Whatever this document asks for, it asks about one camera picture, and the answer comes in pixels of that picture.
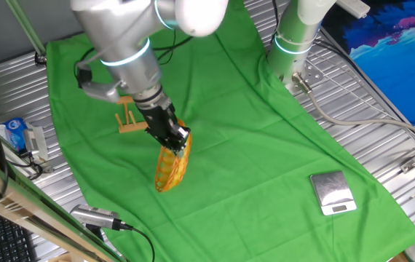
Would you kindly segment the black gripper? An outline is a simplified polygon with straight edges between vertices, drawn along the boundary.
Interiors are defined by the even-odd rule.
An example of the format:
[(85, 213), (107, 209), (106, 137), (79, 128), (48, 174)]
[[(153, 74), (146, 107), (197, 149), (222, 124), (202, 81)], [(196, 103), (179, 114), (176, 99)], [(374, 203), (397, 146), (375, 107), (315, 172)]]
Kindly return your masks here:
[(171, 100), (136, 101), (138, 110), (148, 125), (147, 132), (174, 156), (183, 156), (191, 131), (177, 127), (175, 108)]

